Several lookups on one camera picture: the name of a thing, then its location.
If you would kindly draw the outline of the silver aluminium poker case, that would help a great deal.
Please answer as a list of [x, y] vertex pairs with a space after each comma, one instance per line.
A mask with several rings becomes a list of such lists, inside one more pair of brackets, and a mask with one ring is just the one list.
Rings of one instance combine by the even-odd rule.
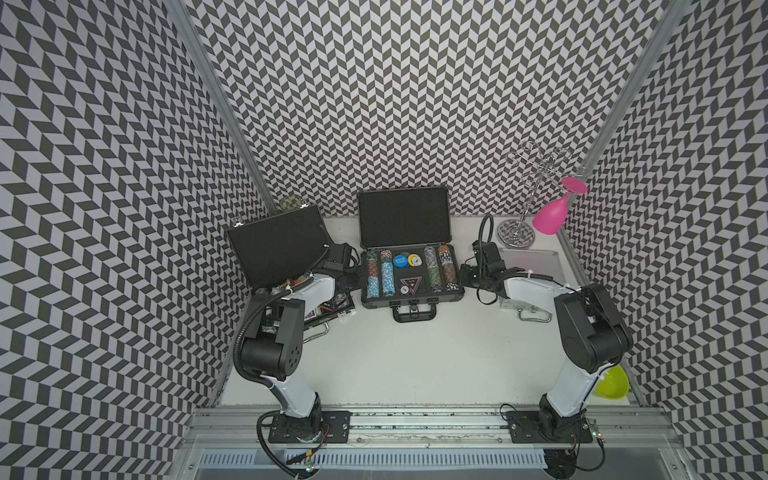
[[565, 292], [559, 255], [550, 250], [502, 249], [507, 267], [521, 269], [502, 283], [502, 310], [520, 321], [549, 323], [555, 318], [554, 299]]

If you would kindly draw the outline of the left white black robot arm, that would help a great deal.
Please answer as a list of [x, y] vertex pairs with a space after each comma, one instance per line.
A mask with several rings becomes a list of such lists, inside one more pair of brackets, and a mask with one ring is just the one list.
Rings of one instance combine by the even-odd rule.
[[322, 403], [299, 371], [306, 336], [314, 327], [355, 309], [351, 291], [360, 258], [347, 243], [330, 244], [310, 270], [250, 299], [235, 335], [232, 362], [241, 378], [265, 386], [277, 399], [274, 437], [287, 443], [312, 443], [327, 428]]

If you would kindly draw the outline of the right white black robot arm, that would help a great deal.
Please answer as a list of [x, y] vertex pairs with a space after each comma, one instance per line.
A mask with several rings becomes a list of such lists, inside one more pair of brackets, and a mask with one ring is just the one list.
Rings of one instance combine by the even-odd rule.
[[553, 386], [536, 410], [514, 408], [502, 414], [515, 444], [600, 443], [586, 419], [588, 397], [601, 376], [632, 348], [630, 335], [607, 289], [592, 283], [571, 287], [554, 277], [508, 267], [492, 241], [494, 218], [483, 216], [472, 243], [475, 262], [460, 270], [463, 285], [493, 296], [488, 306], [506, 301], [523, 319], [557, 324], [565, 359]]

